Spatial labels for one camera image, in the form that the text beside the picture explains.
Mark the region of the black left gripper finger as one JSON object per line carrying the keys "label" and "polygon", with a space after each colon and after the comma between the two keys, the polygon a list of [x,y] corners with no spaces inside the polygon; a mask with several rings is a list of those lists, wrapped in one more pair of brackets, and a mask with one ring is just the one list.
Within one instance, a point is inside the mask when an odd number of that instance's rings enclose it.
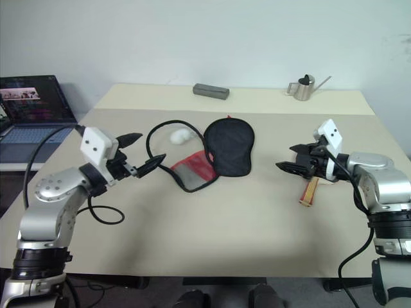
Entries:
{"label": "black left gripper finger", "polygon": [[148,159],[142,166],[137,168],[137,177],[142,178],[148,173],[151,173],[157,167],[161,165],[163,160],[166,158],[166,154],[156,155]]}
{"label": "black left gripper finger", "polygon": [[118,141],[118,148],[127,148],[133,143],[135,143],[139,138],[141,138],[143,134],[141,133],[127,133],[124,135],[118,136],[116,139]]}

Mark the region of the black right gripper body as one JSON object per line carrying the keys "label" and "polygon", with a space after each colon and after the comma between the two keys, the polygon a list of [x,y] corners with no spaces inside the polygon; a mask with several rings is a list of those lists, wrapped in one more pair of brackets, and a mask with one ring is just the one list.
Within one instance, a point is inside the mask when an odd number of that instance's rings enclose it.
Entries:
{"label": "black right gripper body", "polygon": [[314,143],[309,143],[309,155],[297,155],[297,164],[304,166],[305,179],[311,179],[316,176],[319,178],[326,178],[326,169],[328,165],[328,155],[324,152],[328,143],[320,140]]}

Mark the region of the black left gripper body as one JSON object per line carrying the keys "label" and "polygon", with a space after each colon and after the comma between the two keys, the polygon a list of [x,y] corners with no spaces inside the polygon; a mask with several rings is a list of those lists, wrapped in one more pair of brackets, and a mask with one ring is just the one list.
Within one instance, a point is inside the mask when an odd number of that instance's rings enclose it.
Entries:
{"label": "black left gripper body", "polygon": [[127,156],[120,150],[115,152],[113,158],[107,160],[106,168],[115,182],[130,176],[137,177],[137,168],[127,162]]}

